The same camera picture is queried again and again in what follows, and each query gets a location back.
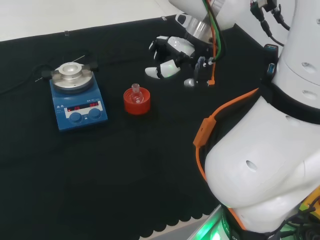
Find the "black strap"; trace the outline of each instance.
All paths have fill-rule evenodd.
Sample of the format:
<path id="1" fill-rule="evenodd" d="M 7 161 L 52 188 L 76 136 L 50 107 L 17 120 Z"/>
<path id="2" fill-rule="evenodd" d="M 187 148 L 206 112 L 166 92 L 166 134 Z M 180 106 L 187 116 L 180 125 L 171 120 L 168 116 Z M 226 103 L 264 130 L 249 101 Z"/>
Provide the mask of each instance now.
<path id="1" fill-rule="evenodd" d="M 280 112 L 307 123 L 320 125 L 320 109 L 293 99 L 272 82 L 263 80 L 259 93 Z"/>

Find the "white floor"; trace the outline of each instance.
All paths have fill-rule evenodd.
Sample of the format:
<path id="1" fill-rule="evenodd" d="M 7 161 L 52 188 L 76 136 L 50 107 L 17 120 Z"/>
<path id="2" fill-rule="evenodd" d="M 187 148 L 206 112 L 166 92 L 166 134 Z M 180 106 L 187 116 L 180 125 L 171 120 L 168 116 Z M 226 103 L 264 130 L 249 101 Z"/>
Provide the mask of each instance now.
<path id="1" fill-rule="evenodd" d="M 2 0 L 0 41 L 177 13 L 168 0 Z"/>

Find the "white robot finger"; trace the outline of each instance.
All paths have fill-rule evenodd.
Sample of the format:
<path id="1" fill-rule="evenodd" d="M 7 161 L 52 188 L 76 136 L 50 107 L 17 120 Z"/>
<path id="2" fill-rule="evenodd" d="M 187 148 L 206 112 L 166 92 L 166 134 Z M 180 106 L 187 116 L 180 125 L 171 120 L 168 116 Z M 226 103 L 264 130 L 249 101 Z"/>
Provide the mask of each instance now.
<path id="1" fill-rule="evenodd" d="M 177 67 L 174 60 L 170 60 L 162 63 L 158 67 L 148 67 L 145 69 L 145 73 L 155 79 L 169 78 L 180 71 L 180 67 Z"/>

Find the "green light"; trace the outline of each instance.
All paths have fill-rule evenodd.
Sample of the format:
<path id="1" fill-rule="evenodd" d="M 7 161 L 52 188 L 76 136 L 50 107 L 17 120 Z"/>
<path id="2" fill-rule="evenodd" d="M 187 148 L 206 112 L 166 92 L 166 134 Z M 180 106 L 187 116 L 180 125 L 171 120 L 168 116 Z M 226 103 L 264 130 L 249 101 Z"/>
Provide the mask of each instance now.
<path id="1" fill-rule="evenodd" d="M 204 225 L 195 235 L 194 240 L 201 240 L 208 232 L 209 230 L 214 226 L 215 222 L 211 221 L 208 222 L 206 225 Z"/>
<path id="2" fill-rule="evenodd" d="M 220 240 L 220 239 L 221 239 L 221 237 L 220 237 L 220 235 L 219 235 L 218 232 L 216 232 L 216 233 L 211 237 L 211 240 Z"/>

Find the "round hole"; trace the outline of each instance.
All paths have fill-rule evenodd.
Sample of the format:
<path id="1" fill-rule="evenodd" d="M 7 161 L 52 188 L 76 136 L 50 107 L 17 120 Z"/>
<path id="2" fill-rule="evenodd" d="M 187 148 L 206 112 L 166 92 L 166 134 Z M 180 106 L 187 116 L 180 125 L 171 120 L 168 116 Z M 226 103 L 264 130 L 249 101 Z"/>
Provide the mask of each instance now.
<path id="1" fill-rule="evenodd" d="M 246 165 L 254 173 L 258 170 L 258 167 L 252 161 L 246 161 Z"/>
<path id="2" fill-rule="evenodd" d="M 310 100 L 316 100 L 318 98 L 318 95 L 312 91 L 303 90 L 302 93 L 307 99 Z"/>
<path id="3" fill-rule="evenodd" d="M 309 74 L 314 74 L 317 69 L 310 63 L 308 62 L 303 62 L 302 63 L 302 67 L 304 68 L 304 70 L 306 70 Z"/>

